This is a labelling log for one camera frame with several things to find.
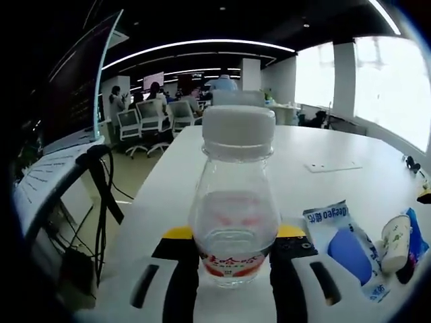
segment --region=office chair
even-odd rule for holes
[[[169,103],[169,114],[172,119],[172,135],[176,137],[185,127],[201,123],[202,117],[195,116],[187,101]]]
[[[260,106],[265,107],[265,94],[262,91],[225,91],[215,89],[212,91],[213,106]]]
[[[119,112],[117,118],[120,123],[120,141],[124,141],[126,138],[141,138],[139,117],[135,109]],[[133,159],[133,154],[137,149],[148,151],[143,145],[134,145],[126,150],[126,154],[130,152],[130,157]]]
[[[163,147],[169,147],[169,142],[163,141],[161,134],[170,129],[170,123],[166,122],[168,116],[163,113],[163,101],[161,99],[153,99],[136,104],[140,117],[141,136],[144,132],[156,133],[156,140],[161,141],[151,146],[147,155],[157,149],[163,150]]]

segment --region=window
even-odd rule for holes
[[[395,37],[356,39],[355,116],[426,151],[431,126],[431,87],[416,44]]]
[[[332,42],[301,50],[296,57],[295,102],[332,107],[335,68]]]

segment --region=blue shirt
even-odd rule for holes
[[[210,91],[213,89],[224,89],[225,91],[237,91],[238,86],[233,79],[229,78],[229,75],[221,75],[218,79],[212,79],[208,81],[206,85],[210,85]]]

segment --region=plastic water bottle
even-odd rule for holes
[[[265,174],[274,128],[274,112],[266,108],[220,106],[204,113],[208,160],[189,222],[219,286],[252,281],[277,235],[280,216]]]

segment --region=white table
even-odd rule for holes
[[[268,104],[266,108],[275,112],[277,125],[291,125],[297,108],[288,104]]]
[[[107,275],[151,255],[166,231],[187,224],[207,159],[202,143],[201,127],[187,127],[156,164],[109,250]],[[273,146],[267,175],[283,222],[304,227],[303,210],[346,199],[352,217],[375,241],[390,218],[413,207],[424,238],[431,242],[430,207],[416,202],[422,178],[412,175],[396,149],[377,139],[302,127],[276,127]],[[304,167],[335,160],[355,160],[362,169],[313,174]],[[195,322],[275,322],[268,276],[266,262],[255,281],[242,289],[220,289],[201,278]]]

